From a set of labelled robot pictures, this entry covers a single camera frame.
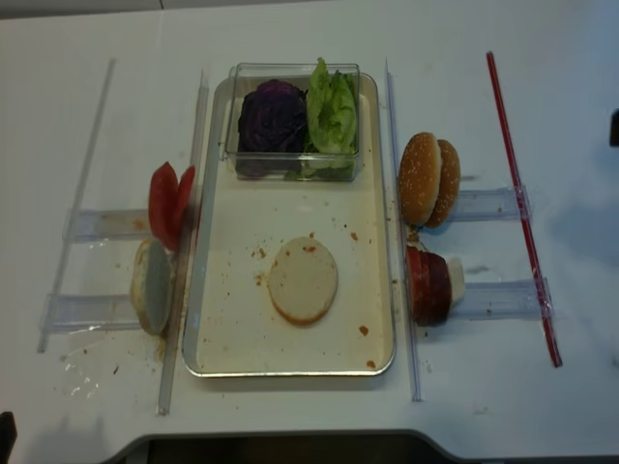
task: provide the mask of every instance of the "lettuce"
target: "lettuce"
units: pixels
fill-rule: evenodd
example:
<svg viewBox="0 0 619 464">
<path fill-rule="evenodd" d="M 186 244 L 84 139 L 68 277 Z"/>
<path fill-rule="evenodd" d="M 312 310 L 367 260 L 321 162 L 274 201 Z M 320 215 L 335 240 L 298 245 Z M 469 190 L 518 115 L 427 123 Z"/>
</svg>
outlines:
<svg viewBox="0 0 619 464">
<path fill-rule="evenodd" d="M 351 76 L 340 72 L 330 75 L 325 61 L 318 58 L 318 66 L 309 79 L 308 130 L 319 153 L 352 154 L 356 150 L 357 109 L 351 84 Z M 345 160 L 309 163 L 316 169 L 347 164 Z"/>
</svg>

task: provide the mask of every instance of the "top bun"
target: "top bun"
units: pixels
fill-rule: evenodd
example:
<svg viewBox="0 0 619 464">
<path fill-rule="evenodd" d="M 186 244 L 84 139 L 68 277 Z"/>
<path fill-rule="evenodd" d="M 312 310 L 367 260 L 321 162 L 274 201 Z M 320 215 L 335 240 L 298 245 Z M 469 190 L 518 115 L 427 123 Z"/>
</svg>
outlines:
<svg viewBox="0 0 619 464">
<path fill-rule="evenodd" d="M 438 146 L 441 149 L 441 179 L 434 211 L 426 222 L 430 228 L 438 227 L 447 219 L 460 189 L 460 161 L 454 145 L 447 140 L 439 140 Z"/>
<path fill-rule="evenodd" d="M 438 198 L 441 152 L 436 137 L 420 132 L 410 139 L 399 164 L 398 188 L 404 220 L 424 225 Z"/>
</svg>

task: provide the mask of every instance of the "bun half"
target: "bun half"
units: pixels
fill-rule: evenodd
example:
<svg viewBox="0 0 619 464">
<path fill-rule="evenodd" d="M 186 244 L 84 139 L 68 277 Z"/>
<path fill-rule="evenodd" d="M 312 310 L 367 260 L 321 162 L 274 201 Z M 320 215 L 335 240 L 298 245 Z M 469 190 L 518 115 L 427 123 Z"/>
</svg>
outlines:
<svg viewBox="0 0 619 464">
<path fill-rule="evenodd" d="M 404 220 L 422 226 L 430 219 L 441 180 L 441 151 L 436 137 L 420 132 L 410 139 L 399 164 L 398 188 Z"/>
</svg>

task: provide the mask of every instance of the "white tray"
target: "white tray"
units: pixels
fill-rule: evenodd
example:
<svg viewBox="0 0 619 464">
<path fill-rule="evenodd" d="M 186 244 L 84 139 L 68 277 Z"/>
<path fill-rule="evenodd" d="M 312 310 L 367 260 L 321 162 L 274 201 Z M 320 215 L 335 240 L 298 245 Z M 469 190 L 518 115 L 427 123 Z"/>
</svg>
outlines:
<svg viewBox="0 0 619 464">
<path fill-rule="evenodd" d="M 376 84 L 362 75 L 361 170 L 351 183 L 238 180 L 223 159 L 232 84 L 232 77 L 220 84 L 213 103 L 187 368 L 199 377 L 384 372 L 395 336 Z M 327 315 L 300 328 L 275 311 L 266 283 L 281 245 L 311 232 L 336 259 L 339 289 Z"/>
</svg>

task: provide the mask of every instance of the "red tomato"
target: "red tomato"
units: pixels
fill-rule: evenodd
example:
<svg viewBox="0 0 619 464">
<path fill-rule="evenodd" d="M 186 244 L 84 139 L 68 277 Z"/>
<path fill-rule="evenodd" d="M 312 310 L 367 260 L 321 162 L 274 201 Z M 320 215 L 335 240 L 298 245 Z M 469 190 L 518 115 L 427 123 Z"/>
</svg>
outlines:
<svg viewBox="0 0 619 464">
<path fill-rule="evenodd" d="M 148 197 L 148 220 L 153 235 L 163 246 L 178 250 L 183 226 L 183 213 L 190 201 L 195 167 L 190 166 L 179 186 L 176 172 L 169 162 L 157 169 L 151 179 Z"/>
<path fill-rule="evenodd" d="M 178 239 L 175 238 L 172 216 L 176 207 L 178 180 L 174 168 L 169 162 L 157 169 L 151 179 L 148 195 L 148 221 L 153 235 L 162 241 L 166 248 L 176 250 Z"/>
<path fill-rule="evenodd" d="M 179 234 L 183 227 L 183 213 L 190 202 L 190 195 L 192 194 L 193 178 L 195 177 L 195 167 L 190 166 L 187 168 L 183 177 L 181 177 L 181 183 L 178 186 L 178 195 L 176 197 L 176 205 L 174 206 L 174 217 L 172 223 Z"/>
</svg>

